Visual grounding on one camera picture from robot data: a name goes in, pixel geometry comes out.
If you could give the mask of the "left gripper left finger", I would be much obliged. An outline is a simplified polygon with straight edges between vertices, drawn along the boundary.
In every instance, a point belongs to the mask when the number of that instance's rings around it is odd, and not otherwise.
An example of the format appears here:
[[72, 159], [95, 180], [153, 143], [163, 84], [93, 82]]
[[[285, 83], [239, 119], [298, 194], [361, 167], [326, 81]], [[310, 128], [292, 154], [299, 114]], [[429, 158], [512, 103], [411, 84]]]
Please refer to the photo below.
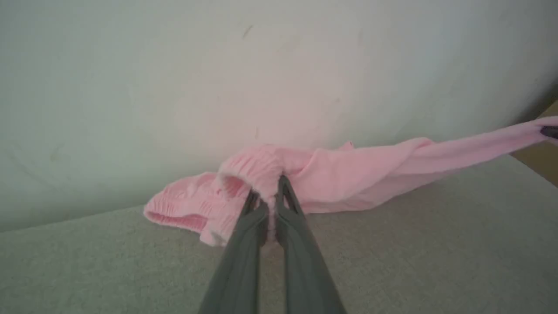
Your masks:
[[266, 243], [268, 225], [267, 204], [250, 190], [198, 313], [258, 313], [260, 249]]

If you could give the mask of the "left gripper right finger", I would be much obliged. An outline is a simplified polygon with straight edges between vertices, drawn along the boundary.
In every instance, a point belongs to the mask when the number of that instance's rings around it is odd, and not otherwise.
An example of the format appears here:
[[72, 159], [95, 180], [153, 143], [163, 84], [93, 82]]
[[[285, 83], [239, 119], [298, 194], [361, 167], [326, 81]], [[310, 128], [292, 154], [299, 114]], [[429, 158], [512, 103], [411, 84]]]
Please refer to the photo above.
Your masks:
[[285, 175], [276, 195], [276, 239], [284, 250], [285, 312], [346, 314], [301, 204]]

